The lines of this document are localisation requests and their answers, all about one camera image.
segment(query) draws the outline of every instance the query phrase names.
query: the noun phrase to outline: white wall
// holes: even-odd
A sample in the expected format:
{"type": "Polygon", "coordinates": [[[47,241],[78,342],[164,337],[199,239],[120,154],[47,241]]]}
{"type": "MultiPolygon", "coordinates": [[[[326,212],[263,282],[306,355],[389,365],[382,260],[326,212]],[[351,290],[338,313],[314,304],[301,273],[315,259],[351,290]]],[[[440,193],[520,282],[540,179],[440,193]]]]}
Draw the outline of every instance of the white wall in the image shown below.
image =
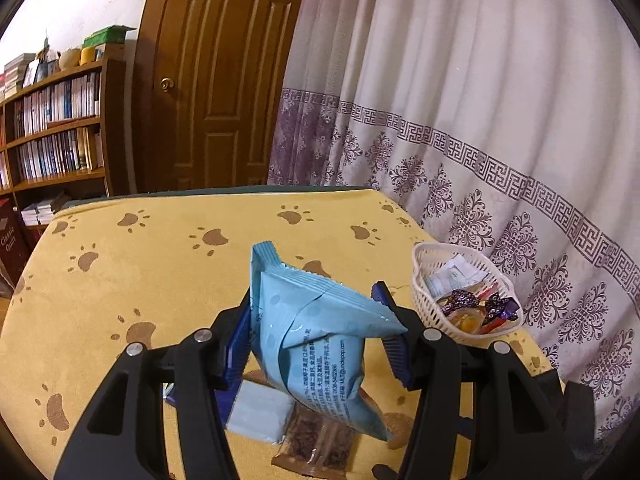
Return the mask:
{"type": "MultiPolygon", "coordinates": [[[[49,44],[60,52],[81,46],[84,38],[108,25],[138,28],[145,0],[25,0],[0,38],[0,71],[23,52],[42,49],[46,34],[49,44]]],[[[127,34],[135,40],[137,30],[127,34]]],[[[124,123],[129,184],[135,192],[131,147],[131,79],[135,42],[127,42],[127,76],[124,92],[124,123]]]]}

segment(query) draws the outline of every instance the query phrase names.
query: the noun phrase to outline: door knob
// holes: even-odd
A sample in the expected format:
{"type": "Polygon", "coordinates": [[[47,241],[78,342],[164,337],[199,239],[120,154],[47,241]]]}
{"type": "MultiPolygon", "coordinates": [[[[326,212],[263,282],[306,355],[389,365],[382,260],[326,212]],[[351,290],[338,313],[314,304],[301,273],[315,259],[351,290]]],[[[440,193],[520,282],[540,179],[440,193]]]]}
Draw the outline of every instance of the door knob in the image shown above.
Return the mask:
{"type": "Polygon", "coordinates": [[[170,77],[165,77],[162,78],[162,81],[160,82],[160,89],[163,92],[168,92],[169,88],[173,88],[175,85],[174,80],[171,79],[170,77]]]}

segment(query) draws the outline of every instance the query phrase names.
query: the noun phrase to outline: wooden door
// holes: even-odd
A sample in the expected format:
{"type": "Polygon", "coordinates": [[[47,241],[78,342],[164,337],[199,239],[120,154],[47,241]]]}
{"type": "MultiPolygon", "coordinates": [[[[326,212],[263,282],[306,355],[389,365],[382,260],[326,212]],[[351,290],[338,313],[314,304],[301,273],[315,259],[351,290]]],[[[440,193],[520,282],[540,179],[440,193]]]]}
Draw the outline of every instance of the wooden door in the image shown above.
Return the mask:
{"type": "Polygon", "coordinates": [[[300,1],[146,1],[132,99],[140,191],[266,182],[300,1]]]}

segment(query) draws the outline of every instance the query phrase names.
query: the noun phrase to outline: door panel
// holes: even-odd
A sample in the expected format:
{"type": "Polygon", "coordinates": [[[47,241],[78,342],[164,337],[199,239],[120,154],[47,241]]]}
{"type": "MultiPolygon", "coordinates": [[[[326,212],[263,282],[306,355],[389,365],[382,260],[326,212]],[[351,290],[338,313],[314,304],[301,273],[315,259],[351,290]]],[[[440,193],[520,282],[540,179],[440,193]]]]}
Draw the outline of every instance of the door panel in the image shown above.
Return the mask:
{"type": "Polygon", "coordinates": [[[143,190],[266,182],[299,8],[300,0],[165,1],[143,190]],[[166,78],[174,86],[163,91],[166,78]]]}

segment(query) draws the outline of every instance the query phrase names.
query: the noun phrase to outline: blue snack package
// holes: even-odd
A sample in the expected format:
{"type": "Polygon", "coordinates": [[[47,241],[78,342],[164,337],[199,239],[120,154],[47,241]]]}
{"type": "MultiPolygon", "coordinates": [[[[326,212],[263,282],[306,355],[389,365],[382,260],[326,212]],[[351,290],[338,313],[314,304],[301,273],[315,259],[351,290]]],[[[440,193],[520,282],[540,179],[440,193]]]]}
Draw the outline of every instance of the blue snack package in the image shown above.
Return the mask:
{"type": "Polygon", "coordinates": [[[270,383],[315,412],[388,440],[380,410],[360,385],[364,338],[405,332],[396,316],[284,264],[269,241],[253,247],[250,282],[252,351],[270,383]]]}

